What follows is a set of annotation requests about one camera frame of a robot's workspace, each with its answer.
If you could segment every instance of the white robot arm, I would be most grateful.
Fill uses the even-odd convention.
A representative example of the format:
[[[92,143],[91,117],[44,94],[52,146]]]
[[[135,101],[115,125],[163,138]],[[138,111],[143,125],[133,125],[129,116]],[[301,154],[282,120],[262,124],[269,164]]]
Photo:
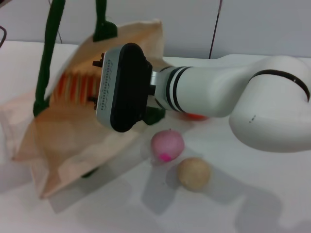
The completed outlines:
[[[140,47],[127,44],[104,56],[96,115],[103,125],[125,132],[142,119],[152,95],[159,108],[230,115],[234,135],[255,149],[295,152],[311,150],[310,89],[311,70],[293,57],[269,57],[242,67],[152,72]]]

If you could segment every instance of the table surface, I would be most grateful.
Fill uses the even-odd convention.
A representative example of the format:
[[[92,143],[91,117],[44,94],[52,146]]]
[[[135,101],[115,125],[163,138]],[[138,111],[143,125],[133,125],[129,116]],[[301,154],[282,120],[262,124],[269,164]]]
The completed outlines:
[[[6,41],[0,49],[0,103],[32,90],[42,43]],[[76,49],[55,47],[51,75]],[[247,64],[259,56],[218,60],[165,58],[176,66],[209,66],[226,59]],[[233,135],[228,118],[205,122],[171,119],[186,142],[172,163],[145,160],[113,179],[105,167],[50,200],[38,199],[27,167],[0,150],[0,231],[23,233],[306,233],[311,232],[311,153],[268,153]],[[140,141],[125,152],[141,153]],[[199,156],[212,165],[207,188],[193,193],[176,181],[176,164]]]

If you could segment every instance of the bag strap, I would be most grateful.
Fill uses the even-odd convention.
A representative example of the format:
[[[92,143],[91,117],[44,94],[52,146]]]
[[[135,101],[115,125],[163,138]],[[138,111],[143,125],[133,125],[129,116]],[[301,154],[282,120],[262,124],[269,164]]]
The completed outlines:
[[[46,88],[50,79],[50,65],[56,42],[56,37],[63,15],[66,0],[53,0],[51,3],[47,24],[45,28],[44,47],[41,58],[39,76],[35,91],[35,102],[33,114],[36,117],[49,106],[50,98],[44,99]],[[107,0],[96,0],[96,28],[93,41],[110,39],[118,35],[118,28],[115,24],[106,21]]]

